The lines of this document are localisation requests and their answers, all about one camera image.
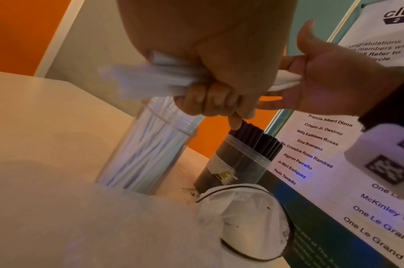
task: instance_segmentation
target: gray wall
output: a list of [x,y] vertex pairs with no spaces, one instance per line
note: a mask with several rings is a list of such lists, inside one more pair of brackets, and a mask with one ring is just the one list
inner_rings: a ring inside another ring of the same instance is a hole
[[101,81],[97,68],[144,62],[128,40],[115,0],[86,0],[46,78],[69,81],[135,116],[140,101],[118,98],[114,82]]

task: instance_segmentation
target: plastic container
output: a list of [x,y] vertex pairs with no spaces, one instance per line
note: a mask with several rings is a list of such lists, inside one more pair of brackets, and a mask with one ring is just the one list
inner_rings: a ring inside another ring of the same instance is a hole
[[196,135],[204,118],[183,113],[172,97],[150,99],[102,169],[97,182],[153,194]]
[[232,135],[227,135],[194,186],[199,193],[204,193],[222,185],[256,184],[270,164],[266,157]]

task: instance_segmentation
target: person's hand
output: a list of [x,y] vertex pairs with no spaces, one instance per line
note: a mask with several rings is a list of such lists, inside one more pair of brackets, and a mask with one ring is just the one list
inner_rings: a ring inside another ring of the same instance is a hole
[[127,34],[151,51],[206,67],[215,78],[194,85],[178,106],[189,114],[251,118],[274,83],[297,0],[118,0]]
[[280,69],[302,76],[301,83],[272,92],[281,100],[259,102],[259,109],[293,109],[322,115],[361,116],[404,82],[404,74],[374,59],[312,34],[313,21],[298,35],[302,56],[284,57]]

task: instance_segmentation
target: transparent jar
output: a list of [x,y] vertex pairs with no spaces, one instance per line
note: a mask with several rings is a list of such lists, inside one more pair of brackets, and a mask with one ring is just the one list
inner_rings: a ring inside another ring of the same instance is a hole
[[153,194],[204,118],[183,113],[172,97],[150,99],[112,153],[97,182]]

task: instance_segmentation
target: orange wall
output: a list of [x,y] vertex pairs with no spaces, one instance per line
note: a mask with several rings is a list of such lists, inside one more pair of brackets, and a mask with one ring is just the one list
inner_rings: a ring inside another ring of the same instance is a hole
[[34,75],[70,0],[0,0],[0,71]]
[[[280,97],[268,97],[266,99],[275,100],[280,99]],[[260,129],[265,129],[276,112],[257,110],[254,119],[247,120],[247,122],[254,124]],[[189,147],[211,158],[229,131],[229,123],[226,117],[207,117],[199,126],[198,136],[193,139]]]

